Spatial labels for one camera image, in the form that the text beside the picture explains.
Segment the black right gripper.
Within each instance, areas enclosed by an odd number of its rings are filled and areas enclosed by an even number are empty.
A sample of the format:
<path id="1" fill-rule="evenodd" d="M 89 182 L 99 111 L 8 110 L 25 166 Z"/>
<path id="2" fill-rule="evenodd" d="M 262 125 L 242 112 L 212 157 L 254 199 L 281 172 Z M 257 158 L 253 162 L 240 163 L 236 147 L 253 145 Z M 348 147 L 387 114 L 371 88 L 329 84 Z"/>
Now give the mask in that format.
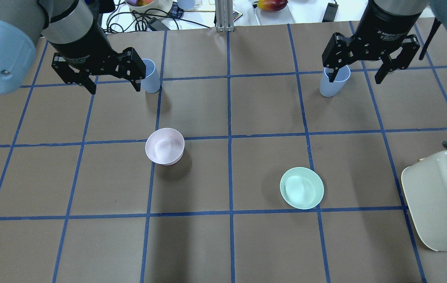
<path id="1" fill-rule="evenodd" d="M 382 61 L 375 74 L 378 85 L 389 72 L 408 68 L 420 48 L 417 36 L 409 34 L 420 14 L 365 8 L 355 33 L 351 37 L 332 34 L 322 53 L 322 64 L 328 69 L 329 82 L 346 79 L 344 66 L 355 61 Z"/>

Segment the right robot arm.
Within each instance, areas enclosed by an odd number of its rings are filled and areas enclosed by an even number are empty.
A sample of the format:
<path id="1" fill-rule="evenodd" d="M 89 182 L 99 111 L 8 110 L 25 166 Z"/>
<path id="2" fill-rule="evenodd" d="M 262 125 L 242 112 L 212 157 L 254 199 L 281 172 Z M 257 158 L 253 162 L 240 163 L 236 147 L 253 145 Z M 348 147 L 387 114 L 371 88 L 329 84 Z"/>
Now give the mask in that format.
<path id="1" fill-rule="evenodd" d="M 412 27 L 429 8 L 434 21 L 423 46 Z M 380 84 L 395 70 L 405 70 L 416 54 L 423 59 L 440 26 L 447 30 L 447 0 L 369 0 L 354 34 L 332 34 L 322 53 L 326 78 L 335 81 L 342 68 L 356 61 L 381 61 L 375 75 Z"/>

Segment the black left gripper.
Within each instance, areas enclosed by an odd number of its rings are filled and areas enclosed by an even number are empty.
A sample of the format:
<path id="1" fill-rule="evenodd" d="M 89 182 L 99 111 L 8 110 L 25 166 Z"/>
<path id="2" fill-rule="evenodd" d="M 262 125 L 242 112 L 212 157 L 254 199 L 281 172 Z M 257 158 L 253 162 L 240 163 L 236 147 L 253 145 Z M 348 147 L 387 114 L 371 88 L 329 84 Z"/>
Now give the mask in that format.
<path id="1" fill-rule="evenodd" d="M 82 38 L 65 44 L 52 43 L 56 50 L 52 69 L 67 84 L 83 86 L 96 94 L 96 84 L 91 75 L 111 75 L 128 80 L 137 92 L 145 77 L 146 66 L 133 47 L 115 51 L 103 29 L 92 26 Z"/>

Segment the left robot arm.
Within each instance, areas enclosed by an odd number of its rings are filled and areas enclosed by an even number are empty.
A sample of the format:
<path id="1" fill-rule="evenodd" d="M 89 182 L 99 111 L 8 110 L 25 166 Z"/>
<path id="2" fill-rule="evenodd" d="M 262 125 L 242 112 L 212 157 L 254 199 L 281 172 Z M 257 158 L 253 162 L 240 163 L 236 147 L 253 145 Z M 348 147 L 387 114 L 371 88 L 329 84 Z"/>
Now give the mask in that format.
<path id="1" fill-rule="evenodd" d="M 112 49 L 101 14 L 112 0 L 0 0 L 0 95 L 22 85 L 44 37 L 56 50 L 51 66 L 63 82 L 95 94 L 94 75 L 112 75 L 140 91 L 146 66 L 132 47 Z"/>

